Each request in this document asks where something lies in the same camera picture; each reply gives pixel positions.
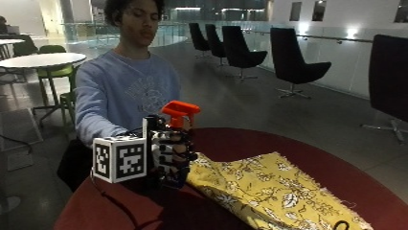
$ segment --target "hair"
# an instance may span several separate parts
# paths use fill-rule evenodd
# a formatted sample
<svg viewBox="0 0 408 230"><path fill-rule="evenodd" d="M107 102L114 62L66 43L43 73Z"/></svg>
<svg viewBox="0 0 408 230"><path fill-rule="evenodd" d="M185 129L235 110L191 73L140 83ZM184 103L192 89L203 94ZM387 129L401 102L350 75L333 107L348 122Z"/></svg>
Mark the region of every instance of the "hair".
<svg viewBox="0 0 408 230"><path fill-rule="evenodd" d="M115 27L115 23L116 21L122 20L122 15L124 10L128 7L128 4L132 2L134 0L106 0L106 4L104 4L104 20L106 22ZM156 12L158 12L158 18L162 18L163 15L163 9L164 9L164 0L152 0L156 6Z"/></svg>

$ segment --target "railing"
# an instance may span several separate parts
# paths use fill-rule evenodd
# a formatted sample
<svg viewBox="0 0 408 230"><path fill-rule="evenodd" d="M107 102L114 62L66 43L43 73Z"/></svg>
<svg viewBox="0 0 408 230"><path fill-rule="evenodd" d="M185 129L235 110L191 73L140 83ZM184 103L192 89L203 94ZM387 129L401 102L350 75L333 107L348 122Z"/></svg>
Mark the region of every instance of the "railing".
<svg viewBox="0 0 408 230"><path fill-rule="evenodd" d="M240 26L244 39L251 50L266 51L266 58L260 65L273 71L269 54L269 27L289 27L261 21L196 21L204 35L204 24L213 24L221 39L221 26ZM98 27L107 27L95 23L64 24L67 35L72 42L87 42L90 47L112 46L116 44L118 31L106 28L107 33L96 33ZM332 90L367 98L367 62L370 54L370 42L375 34L406 37L403 30L348 29L294 27L297 32L297 44L306 63L329 61L330 68L325 76L313 83ZM163 46L180 42L189 38L185 22L164 21L159 25L158 34L151 46Z"/></svg>
<svg viewBox="0 0 408 230"><path fill-rule="evenodd" d="M118 28L104 23L82 22L62 25L67 44L86 43L90 48L96 48L112 47L118 43ZM163 22L159 24L151 46L164 46L180 42L185 39L184 34L184 24Z"/></svg>

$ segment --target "round table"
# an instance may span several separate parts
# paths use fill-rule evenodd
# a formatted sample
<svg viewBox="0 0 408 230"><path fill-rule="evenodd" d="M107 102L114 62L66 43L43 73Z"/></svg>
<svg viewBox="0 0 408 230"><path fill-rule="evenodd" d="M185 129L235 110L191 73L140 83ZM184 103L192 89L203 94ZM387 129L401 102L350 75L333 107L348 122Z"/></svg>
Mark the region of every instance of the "round table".
<svg viewBox="0 0 408 230"><path fill-rule="evenodd" d="M1 59L10 58L10 52L7 45L21 43L23 40L21 39L0 39L0 57Z"/></svg>
<svg viewBox="0 0 408 230"><path fill-rule="evenodd" d="M53 80L50 76L50 68L66 64L80 62L86 59L86 55L75 53L57 53L57 54L39 54L31 56L13 57L0 61L0 67L10 69L45 69L46 78L49 80L49 87L54 105L33 107L35 109L49 109L50 111L39 119L39 126L42 126L42 119L59 108L59 101L54 90Z"/></svg>
<svg viewBox="0 0 408 230"><path fill-rule="evenodd" d="M298 141L260 131L236 128L193 130L195 150L213 161L235 161L277 151L341 200L373 229L405 229L408 205L349 163ZM128 210L136 229L251 229L225 209L188 185L176 191L143 191L138 180L96 184ZM54 230L134 229L119 208L100 196L87 178L72 193Z"/></svg>

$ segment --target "white round table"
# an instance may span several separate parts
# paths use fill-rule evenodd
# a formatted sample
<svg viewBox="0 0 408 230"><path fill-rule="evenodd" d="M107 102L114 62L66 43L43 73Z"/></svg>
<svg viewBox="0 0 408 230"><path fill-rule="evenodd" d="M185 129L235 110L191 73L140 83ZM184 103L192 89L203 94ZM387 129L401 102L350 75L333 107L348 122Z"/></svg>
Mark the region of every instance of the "white round table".
<svg viewBox="0 0 408 230"><path fill-rule="evenodd" d="M86 55L75 53L57 53L57 54L39 54L31 56L13 57L0 61L0 67L6 69L45 69L46 78L49 80L49 87L51 92L51 97L54 105L45 105L33 107L33 113L35 109L49 109L51 110L39 119L39 127L42 126L42 119L53 113L54 110L59 108L59 101L55 95L55 90L53 86L53 80L50 76L50 67L72 64L80 62L86 59Z"/></svg>
<svg viewBox="0 0 408 230"><path fill-rule="evenodd" d="M23 40L21 39L0 39L0 57L1 59L10 58L10 52L7 45L21 43Z"/></svg>

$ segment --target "floor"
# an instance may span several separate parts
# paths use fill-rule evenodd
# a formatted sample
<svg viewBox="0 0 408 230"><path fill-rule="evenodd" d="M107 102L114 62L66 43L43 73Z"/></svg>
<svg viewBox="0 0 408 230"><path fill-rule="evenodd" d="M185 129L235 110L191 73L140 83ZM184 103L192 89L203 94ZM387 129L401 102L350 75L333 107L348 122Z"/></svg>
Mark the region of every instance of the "floor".
<svg viewBox="0 0 408 230"><path fill-rule="evenodd" d="M34 42L38 47L43 44L64 45L62 38L37 39ZM87 58L110 48L87 48L86 43L64 46L70 52L86 54ZM197 52L188 40L150 50L172 63L179 73L180 100L201 108L195 118L196 127L239 127L296 139L353 164L408 203L408 145L399 146L387 131L360 127L360 124L387 123L387 116L369 107L367 100L313 84L300 86L310 100L278 99L273 88L288 88L289 84L268 70L245 70L244 73L257 76L257 79L240 82L225 77L237 70L228 66L217 68L217 58L193 58ZM55 86L57 92L68 90L63 79L55 81ZM26 82L14 82L11 75L1 76L0 95L6 95L0 96L0 112L41 105L34 72L29 72ZM21 199L11 212L0 216L1 230L51 229L71 195L55 176L55 169L68 138L75 134L72 131L68 138L63 134L58 111L45 119L41 134L43 142L33 145L33 166L7 172L6 155L21 149L0 152L0 189L5 190L6 196Z"/></svg>

